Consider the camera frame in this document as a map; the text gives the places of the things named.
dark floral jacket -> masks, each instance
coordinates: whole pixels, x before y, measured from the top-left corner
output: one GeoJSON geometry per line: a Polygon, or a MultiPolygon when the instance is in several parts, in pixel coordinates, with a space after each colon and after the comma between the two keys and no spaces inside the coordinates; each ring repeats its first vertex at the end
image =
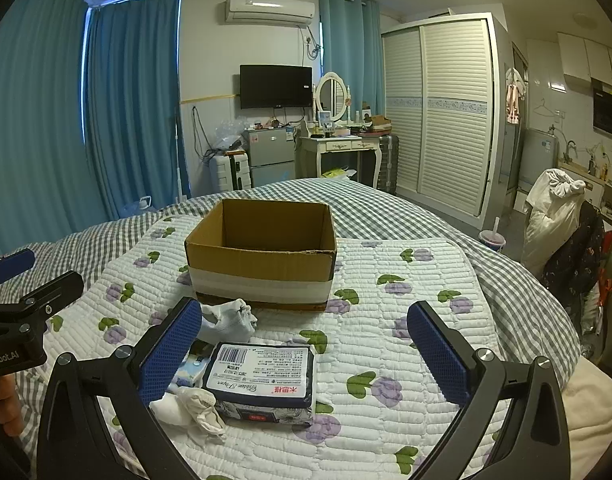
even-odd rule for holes
{"type": "Polygon", "coordinates": [[[581,318],[579,298],[597,282],[603,239],[602,218],[589,202],[584,201],[579,212],[579,227],[544,267],[542,283],[566,309],[577,332],[581,318]]]}

wall-mounted tv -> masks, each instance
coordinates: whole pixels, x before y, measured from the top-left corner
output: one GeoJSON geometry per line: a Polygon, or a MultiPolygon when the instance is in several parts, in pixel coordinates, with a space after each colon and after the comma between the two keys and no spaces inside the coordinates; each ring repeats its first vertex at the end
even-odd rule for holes
{"type": "Polygon", "coordinates": [[[291,65],[241,65],[241,108],[312,106],[312,68],[291,65]]]}

sliding wardrobe door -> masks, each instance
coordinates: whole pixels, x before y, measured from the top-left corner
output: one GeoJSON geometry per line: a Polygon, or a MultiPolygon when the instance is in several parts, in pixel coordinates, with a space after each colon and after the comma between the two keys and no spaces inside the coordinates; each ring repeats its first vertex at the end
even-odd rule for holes
{"type": "Polygon", "coordinates": [[[422,49],[418,28],[383,37],[386,117],[399,137],[397,186],[417,190],[422,139],[422,49]]]}
{"type": "Polygon", "coordinates": [[[424,115],[418,191],[477,216],[492,136],[486,20],[420,27],[424,115]]]}

air conditioner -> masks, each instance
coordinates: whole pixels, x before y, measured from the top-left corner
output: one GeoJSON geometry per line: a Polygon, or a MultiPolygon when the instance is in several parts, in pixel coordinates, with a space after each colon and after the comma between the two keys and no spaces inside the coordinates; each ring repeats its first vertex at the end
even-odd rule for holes
{"type": "Polygon", "coordinates": [[[301,0],[226,0],[226,21],[235,23],[302,23],[315,16],[315,4],[301,0]]]}

white jacket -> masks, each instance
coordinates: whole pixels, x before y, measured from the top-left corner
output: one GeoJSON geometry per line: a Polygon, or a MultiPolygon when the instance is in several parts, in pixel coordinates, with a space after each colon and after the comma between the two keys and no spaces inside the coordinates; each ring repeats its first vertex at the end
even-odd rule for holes
{"type": "Polygon", "coordinates": [[[579,210],[586,183],[573,180],[563,170],[546,170],[528,193],[524,212],[522,265],[540,278],[544,266],[579,227],[579,210]]]}

